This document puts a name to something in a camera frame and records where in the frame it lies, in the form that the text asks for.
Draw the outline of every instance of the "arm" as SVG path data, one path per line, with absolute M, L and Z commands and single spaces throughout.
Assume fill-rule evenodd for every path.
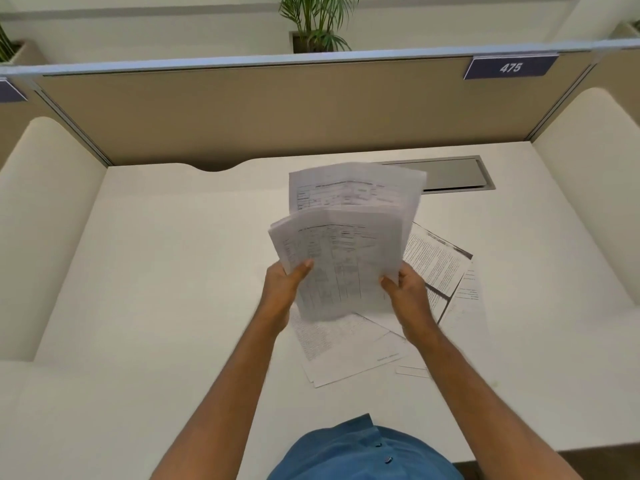
M 480 468 L 491 480 L 579 480 L 567 462 L 494 393 L 431 316 L 424 281 L 407 263 L 399 287 L 381 279 L 406 338 L 418 348 Z
M 220 375 L 164 454 L 151 480 L 233 480 L 244 455 L 273 346 L 289 321 L 308 260 L 286 275 L 270 266 L 260 304 Z

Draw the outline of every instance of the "desk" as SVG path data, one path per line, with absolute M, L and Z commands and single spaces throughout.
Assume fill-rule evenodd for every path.
M 150 474 L 258 302 L 290 171 L 462 155 L 482 156 L 496 190 L 425 195 L 416 221 L 476 255 L 510 365 L 498 393 L 556 449 L 640 440 L 633 302 L 533 147 L 504 143 L 262 159 L 220 173 L 109 168 L 8 427 L 0 477 Z M 434 384 L 394 370 L 314 389 L 286 329 L 239 478 L 264 478 L 304 433 L 364 412 L 452 461 L 472 459 Z

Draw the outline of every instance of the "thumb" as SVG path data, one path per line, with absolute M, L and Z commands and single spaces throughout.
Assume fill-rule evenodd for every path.
M 380 286 L 382 286 L 382 289 L 386 291 L 392 299 L 395 298 L 396 293 L 400 291 L 400 288 L 386 276 L 380 277 Z
M 290 279 L 290 281 L 293 282 L 296 288 L 298 287 L 300 282 L 302 282 L 302 280 L 304 280 L 307 277 L 307 275 L 309 274 L 309 271 L 313 269 L 313 266 L 314 266 L 314 260 L 309 258 L 302 261 L 299 265 L 297 265 L 293 269 L 292 272 L 290 272 L 288 278 Z

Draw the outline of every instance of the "right hand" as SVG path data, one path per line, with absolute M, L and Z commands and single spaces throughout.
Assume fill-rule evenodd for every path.
M 440 329 L 431 314 L 424 280 L 403 261 L 398 282 L 400 286 L 386 276 L 380 278 L 380 285 L 391 298 L 404 336 L 416 347 L 430 343 Z

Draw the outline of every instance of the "forearm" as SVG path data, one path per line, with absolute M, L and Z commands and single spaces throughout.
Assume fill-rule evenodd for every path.
M 252 320 L 152 480 L 235 479 L 277 331 Z
M 418 348 L 487 478 L 579 479 L 494 393 L 441 331 L 431 334 Z

